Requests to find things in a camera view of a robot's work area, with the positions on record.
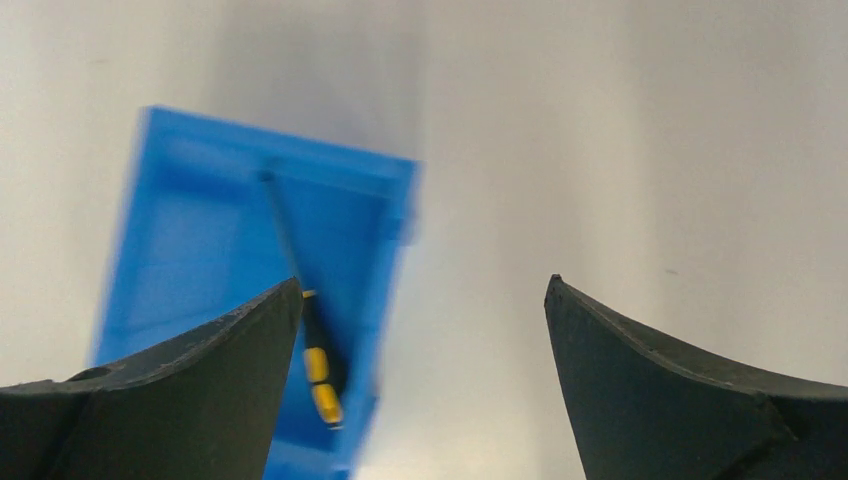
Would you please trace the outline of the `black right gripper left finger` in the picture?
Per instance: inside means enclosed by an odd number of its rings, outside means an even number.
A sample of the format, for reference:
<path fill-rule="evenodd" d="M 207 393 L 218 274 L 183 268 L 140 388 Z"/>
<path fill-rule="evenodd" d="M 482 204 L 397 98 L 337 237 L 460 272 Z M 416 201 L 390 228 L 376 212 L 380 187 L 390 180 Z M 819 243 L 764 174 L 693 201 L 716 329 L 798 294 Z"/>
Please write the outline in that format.
<path fill-rule="evenodd" d="M 5 479 L 259 479 L 302 308 L 289 279 L 64 381 L 1 391 Z"/>

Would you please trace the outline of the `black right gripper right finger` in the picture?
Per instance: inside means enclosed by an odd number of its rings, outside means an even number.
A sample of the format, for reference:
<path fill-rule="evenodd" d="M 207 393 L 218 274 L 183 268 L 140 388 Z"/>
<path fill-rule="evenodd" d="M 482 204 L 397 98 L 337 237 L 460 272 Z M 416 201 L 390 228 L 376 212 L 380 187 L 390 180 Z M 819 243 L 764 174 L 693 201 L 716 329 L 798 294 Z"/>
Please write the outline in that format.
<path fill-rule="evenodd" d="M 746 365 L 553 276 L 544 300 L 589 479 L 843 479 L 847 390 Z"/>

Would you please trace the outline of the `black yellow handled screwdriver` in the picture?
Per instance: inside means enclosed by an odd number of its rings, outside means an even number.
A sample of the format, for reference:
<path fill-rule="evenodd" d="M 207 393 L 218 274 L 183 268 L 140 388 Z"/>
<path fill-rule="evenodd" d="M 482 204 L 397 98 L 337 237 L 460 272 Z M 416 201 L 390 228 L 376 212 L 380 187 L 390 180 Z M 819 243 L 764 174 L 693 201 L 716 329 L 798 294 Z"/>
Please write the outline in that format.
<path fill-rule="evenodd" d="M 312 401 L 324 424 L 331 430 L 340 430 L 344 425 L 341 397 L 347 384 L 348 365 L 327 329 L 318 290 L 300 271 L 276 175 L 270 170 L 262 170 L 259 181 L 273 211 L 273 222 L 283 257 L 292 276 L 301 286 L 304 369 L 310 383 Z"/>

